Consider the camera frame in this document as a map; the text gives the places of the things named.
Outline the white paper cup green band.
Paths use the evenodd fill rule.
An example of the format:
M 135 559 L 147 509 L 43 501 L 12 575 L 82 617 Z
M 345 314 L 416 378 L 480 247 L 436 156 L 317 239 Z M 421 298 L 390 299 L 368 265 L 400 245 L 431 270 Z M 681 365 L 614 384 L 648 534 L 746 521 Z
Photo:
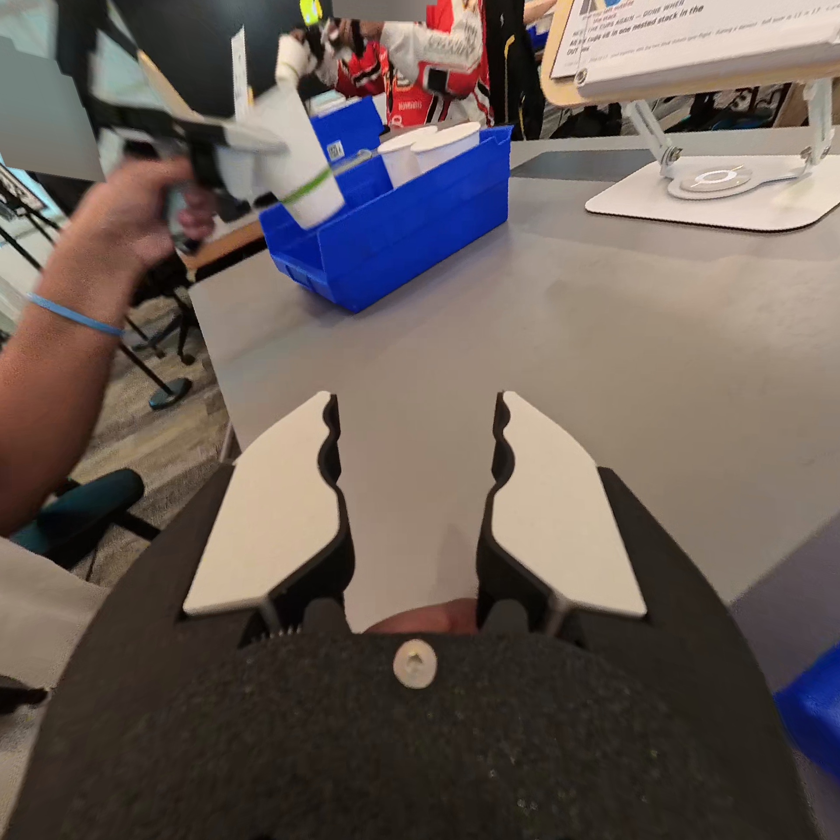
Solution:
M 344 198 L 293 82 L 260 97 L 245 126 L 264 141 L 255 163 L 254 198 L 272 194 L 303 229 L 334 216 Z

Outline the framed picture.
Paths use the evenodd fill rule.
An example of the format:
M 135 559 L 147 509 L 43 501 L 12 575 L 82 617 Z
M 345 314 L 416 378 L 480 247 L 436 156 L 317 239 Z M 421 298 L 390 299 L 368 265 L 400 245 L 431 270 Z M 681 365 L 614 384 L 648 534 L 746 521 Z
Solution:
M 1 206 L 9 218 L 42 214 L 49 210 L 49 205 L 40 195 L 33 192 L 4 163 L 1 163 Z

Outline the blue wristband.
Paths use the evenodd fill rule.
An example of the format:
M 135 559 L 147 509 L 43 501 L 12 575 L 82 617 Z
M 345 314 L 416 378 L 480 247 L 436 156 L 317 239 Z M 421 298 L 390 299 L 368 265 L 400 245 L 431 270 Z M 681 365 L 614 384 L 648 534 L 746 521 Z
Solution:
M 123 338 L 123 329 L 114 326 L 110 323 L 91 318 L 78 311 L 63 306 L 55 301 L 42 297 L 34 292 L 27 294 L 27 300 L 32 305 L 46 312 L 49 312 L 58 318 L 67 320 L 84 327 L 86 329 L 108 335 L 109 337 L 121 340 Z

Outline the person's left hand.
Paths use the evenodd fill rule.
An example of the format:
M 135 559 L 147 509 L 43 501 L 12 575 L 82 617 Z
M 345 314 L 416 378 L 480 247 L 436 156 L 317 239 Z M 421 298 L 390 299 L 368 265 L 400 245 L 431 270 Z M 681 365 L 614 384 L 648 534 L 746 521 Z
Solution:
M 170 191 L 185 208 L 175 220 L 189 239 L 214 231 L 217 198 L 184 157 L 128 159 L 84 196 L 42 271 L 33 298 L 85 322 L 118 328 L 142 276 L 175 249 L 164 210 Z

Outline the printed instruction sheet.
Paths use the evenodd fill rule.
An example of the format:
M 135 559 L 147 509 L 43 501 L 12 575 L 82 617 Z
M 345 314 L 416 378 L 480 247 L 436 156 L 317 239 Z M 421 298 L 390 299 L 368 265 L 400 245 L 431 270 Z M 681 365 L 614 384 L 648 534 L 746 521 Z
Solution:
M 637 55 L 652 67 L 679 67 L 718 55 L 798 46 L 838 33 L 838 2 L 573 2 L 551 78 L 572 77 L 599 62 Z

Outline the white paper sign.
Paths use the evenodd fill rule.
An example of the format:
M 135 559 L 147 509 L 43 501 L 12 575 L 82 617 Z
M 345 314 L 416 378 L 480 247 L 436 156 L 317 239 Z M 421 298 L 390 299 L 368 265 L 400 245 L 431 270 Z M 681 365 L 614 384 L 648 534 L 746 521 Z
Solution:
M 246 34 L 243 26 L 230 40 L 233 75 L 234 119 L 243 122 L 249 116 L 255 102 L 249 84 Z

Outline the wooden board document stand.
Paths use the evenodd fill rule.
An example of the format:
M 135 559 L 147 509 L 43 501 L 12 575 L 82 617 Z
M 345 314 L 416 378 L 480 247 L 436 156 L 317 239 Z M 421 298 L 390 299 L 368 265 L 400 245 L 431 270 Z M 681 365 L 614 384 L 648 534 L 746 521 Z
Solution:
M 161 70 L 141 49 L 138 49 L 136 58 L 149 85 L 172 117 L 197 123 L 205 121 L 200 113 L 186 103 Z

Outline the grey table with wooden edge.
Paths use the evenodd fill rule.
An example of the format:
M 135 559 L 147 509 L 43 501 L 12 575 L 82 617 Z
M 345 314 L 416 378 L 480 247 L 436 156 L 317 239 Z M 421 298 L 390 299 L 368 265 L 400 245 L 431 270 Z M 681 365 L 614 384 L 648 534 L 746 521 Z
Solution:
M 266 250 L 266 239 L 259 219 L 251 214 L 240 224 L 218 224 L 213 237 L 201 243 L 193 254 L 181 254 L 190 281 L 212 277 L 231 266 Z

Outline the set of white paper cups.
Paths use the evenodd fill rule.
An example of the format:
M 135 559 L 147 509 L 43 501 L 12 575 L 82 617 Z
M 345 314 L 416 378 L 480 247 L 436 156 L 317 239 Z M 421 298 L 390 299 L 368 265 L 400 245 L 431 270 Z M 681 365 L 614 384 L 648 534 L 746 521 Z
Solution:
M 478 122 L 428 124 L 381 142 L 378 155 L 397 188 L 473 150 L 480 132 Z

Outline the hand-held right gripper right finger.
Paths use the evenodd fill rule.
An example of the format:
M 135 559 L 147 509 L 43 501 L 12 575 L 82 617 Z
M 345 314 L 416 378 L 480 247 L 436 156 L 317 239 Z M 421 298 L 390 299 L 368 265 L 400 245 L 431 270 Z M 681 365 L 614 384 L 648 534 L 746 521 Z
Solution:
M 493 484 L 476 549 L 476 624 L 512 602 L 530 632 L 577 611 L 648 614 L 599 467 L 561 425 L 514 391 L 497 394 Z

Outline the black tripod stand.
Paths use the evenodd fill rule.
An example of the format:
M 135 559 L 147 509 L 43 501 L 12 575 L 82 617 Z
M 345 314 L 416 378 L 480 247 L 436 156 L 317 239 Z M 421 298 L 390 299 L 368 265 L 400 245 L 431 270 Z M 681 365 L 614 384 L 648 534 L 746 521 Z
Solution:
M 134 366 L 143 372 L 157 387 L 151 395 L 149 405 L 151 410 L 160 411 L 171 407 L 191 391 L 193 382 L 186 378 L 163 381 L 137 355 L 137 350 L 151 350 L 156 358 L 165 356 L 161 348 L 162 342 L 169 336 L 177 335 L 175 353 L 185 365 L 194 364 L 195 357 L 186 352 L 186 341 L 191 329 L 197 329 L 198 321 L 190 304 L 184 301 L 179 290 L 186 290 L 188 279 L 186 267 L 177 257 L 170 257 L 152 269 L 141 281 L 139 289 L 134 292 L 132 305 L 134 307 L 153 299 L 167 299 L 175 304 L 175 315 L 172 320 L 159 332 L 147 334 L 130 317 L 125 319 L 129 330 L 140 337 L 140 342 L 130 348 L 121 339 L 119 350 Z

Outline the blue plastic bin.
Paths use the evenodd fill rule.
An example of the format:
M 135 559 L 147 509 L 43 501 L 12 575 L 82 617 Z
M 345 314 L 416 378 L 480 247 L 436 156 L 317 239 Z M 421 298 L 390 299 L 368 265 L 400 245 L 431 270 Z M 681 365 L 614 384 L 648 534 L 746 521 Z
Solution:
M 839 781 L 839 644 L 774 692 L 773 700 L 793 746 Z
M 354 98 L 310 117 L 311 126 L 330 165 L 339 165 L 363 151 L 375 152 L 384 123 L 377 97 Z
M 508 220 L 510 126 L 393 188 L 382 159 L 338 177 L 345 205 L 305 230 L 280 204 L 259 214 L 269 255 L 298 285 L 360 312 Z

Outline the wooden document board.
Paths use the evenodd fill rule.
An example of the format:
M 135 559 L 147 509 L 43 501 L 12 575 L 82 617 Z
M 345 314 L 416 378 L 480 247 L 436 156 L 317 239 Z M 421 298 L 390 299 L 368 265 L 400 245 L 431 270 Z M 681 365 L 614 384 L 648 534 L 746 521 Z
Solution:
M 553 79 L 551 71 L 572 3 L 557 3 L 541 68 L 543 92 L 562 108 L 838 77 L 837 33 L 832 41 L 825 35 L 810 35 L 798 46 L 777 45 L 764 52 L 754 50 L 727 58 L 705 56 L 681 66 L 653 67 L 639 62 L 649 57 L 664 59 L 664 53 L 637 55 L 634 64 L 627 57 L 603 61 L 572 77 Z

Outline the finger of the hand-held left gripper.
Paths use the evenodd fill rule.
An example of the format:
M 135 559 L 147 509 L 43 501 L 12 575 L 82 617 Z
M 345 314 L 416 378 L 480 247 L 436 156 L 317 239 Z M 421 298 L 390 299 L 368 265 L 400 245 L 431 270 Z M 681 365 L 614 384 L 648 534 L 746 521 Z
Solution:
M 247 122 L 223 120 L 224 141 L 215 146 L 217 171 L 234 198 L 258 198 L 274 193 L 275 163 L 289 147 L 274 131 Z

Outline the person's right hand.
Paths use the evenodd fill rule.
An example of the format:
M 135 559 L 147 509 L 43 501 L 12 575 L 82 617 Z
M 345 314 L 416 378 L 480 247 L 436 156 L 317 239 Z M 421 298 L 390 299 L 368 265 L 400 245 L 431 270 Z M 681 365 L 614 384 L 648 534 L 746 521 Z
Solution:
M 389 616 L 370 626 L 368 634 L 456 634 L 468 635 L 477 632 L 477 599 L 456 600 L 426 605 Z

